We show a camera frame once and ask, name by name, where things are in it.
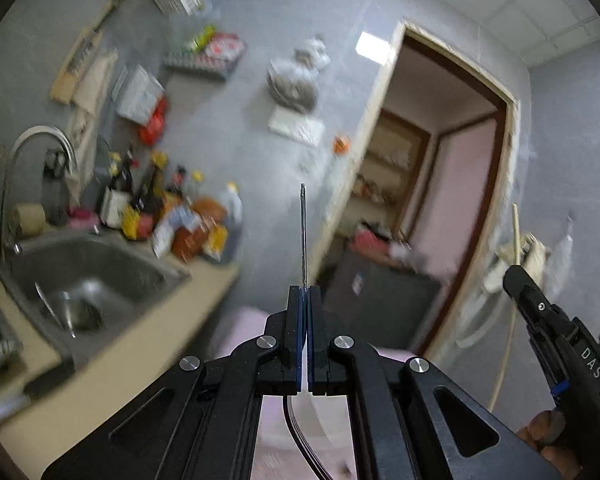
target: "beige countertop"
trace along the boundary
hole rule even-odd
[[[152,307],[65,384],[0,426],[0,441],[30,480],[171,366],[238,275],[238,265],[197,258],[191,279]],[[0,375],[0,396],[60,361],[19,311],[0,282],[0,307],[24,344]]]

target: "paper roll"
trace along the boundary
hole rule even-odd
[[[45,210],[40,204],[16,204],[11,212],[11,232],[19,236],[38,236],[45,228]]]

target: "faucet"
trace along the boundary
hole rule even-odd
[[[67,169],[70,173],[75,173],[78,169],[78,161],[75,158],[75,150],[71,141],[55,126],[32,126],[19,136],[13,143],[13,147],[9,152],[6,169],[4,171],[4,183],[2,184],[2,203],[0,205],[0,260],[4,261],[5,233],[6,233],[6,202],[9,186],[11,185],[11,177],[13,176],[13,167],[20,152],[20,149],[27,143],[31,137],[38,134],[48,135],[56,139],[62,148],[67,160]]]

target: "screw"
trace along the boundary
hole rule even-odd
[[[351,348],[353,346],[353,339],[348,335],[339,335],[333,342],[338,348]]]
[[[188,355],[180,359],[180,370],[192,372],[200,366],[200,359],[193,355]]]
[[[273,348],[276,343],[276,338],[272,335],[261,335],[256,341],[256,345],[260,348]]]
[[[414,372],[421,374],[429,370],[429,363],[422,357],[416,357],[415,359],[409,361],[409,368],[411,368],[411,370]]]

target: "stainless steel sink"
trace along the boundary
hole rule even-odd
[[[23,242],[0,261],[0,279],[20,310],[76,366],[88,361],[188,274],[120,239],[62,231]],[[89,310],[98,323],[70,330],[52,310],[68,305]]]

